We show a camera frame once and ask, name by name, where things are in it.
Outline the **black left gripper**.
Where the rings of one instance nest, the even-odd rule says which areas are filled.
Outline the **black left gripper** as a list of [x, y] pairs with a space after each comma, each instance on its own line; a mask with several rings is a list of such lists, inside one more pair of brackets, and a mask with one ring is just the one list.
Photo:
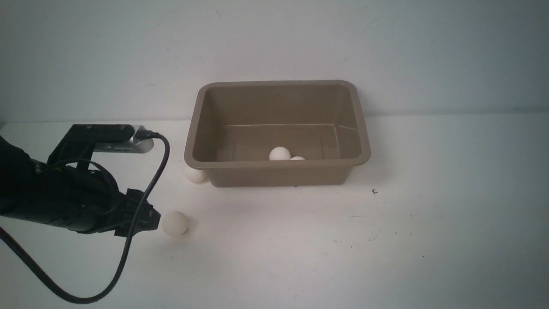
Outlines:
[[141, 201], [144, 192], [134, 188], [121, 192], [103, 168], [79, 170], [39, 161], [33, 166], [39, 182], [30, 196], [31, 222], [84, 234], [113, 231], [121, 237], [129, 236], [134, 215], [138, 216], [135, 233], [159, 227], [161, 214]]

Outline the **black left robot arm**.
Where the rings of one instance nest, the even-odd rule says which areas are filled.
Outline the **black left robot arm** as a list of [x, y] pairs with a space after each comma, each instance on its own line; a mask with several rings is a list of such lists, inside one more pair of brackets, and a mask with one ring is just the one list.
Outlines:
[[157, 230], [160, 214], [142, 191], [125, 193], [105, 168], [81, 170], [66, 164], [47, 165], [1, 139], [1, 215], [60, 227], [77, 233], [114, 231], [127, 237]]

